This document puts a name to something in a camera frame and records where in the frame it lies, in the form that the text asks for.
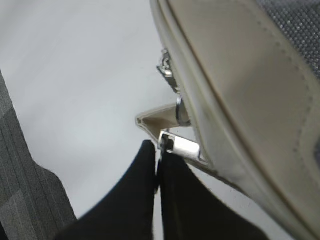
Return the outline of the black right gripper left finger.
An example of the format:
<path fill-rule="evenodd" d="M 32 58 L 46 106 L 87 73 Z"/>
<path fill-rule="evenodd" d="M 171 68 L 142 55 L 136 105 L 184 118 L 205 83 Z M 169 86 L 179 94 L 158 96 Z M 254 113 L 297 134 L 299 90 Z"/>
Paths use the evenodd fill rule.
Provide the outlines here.
<path fill-rule="evenodd" d="M 152 240 L 156 189 L 156 149 L 144 140 L 112 190 L 56 239 Z"/>

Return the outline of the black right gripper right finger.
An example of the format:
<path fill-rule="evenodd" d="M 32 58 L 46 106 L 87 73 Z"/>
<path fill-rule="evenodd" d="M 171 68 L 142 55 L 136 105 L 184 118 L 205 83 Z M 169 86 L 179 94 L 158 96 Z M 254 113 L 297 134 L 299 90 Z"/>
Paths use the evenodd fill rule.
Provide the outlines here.
<path fill-rule="evenodd" d="M 222 203 L 182 157 L 164 152 L 158 164 L 166 240 L 267 240 L 257 225 Z"/>

